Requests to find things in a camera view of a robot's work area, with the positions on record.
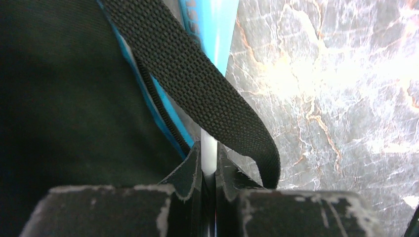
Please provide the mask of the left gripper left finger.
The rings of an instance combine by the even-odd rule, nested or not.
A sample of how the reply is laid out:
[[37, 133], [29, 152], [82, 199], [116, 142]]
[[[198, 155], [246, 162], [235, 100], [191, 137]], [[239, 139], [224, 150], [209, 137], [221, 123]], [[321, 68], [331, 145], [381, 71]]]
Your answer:
[[157, 185], [61, 186], [38, 203], [23, 237], [200, 237], [200, 143]]

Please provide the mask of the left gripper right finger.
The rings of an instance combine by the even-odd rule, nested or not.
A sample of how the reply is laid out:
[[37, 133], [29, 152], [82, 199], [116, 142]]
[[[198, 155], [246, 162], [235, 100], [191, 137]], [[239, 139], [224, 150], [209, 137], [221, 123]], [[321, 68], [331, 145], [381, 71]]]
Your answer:
[[378, 218], [356, 193], [266, 189], [218, 145], [219, 237], [382, 237]]

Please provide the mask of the blue racket cover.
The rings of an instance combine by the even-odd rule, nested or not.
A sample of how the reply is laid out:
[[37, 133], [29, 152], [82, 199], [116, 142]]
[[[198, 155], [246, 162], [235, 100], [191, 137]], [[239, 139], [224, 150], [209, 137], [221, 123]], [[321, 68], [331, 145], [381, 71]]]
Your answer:
[[[1, 1], [1, 236], [22, 237], [56, 187], [159, 184], [201, 129], [275, 188], [270, 133], [163, 1]], [[201, 172], [204, 237], [216, 226], [216, 172]]]

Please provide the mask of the blue badminton racket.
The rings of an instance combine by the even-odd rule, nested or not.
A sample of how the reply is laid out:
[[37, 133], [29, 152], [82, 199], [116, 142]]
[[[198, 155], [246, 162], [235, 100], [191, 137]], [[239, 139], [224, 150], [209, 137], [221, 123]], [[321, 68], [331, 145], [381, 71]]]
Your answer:
[[217, 140], [201, 129], [201, 169], [205, 177], [210, 177], [216, 172], [217, 146]]

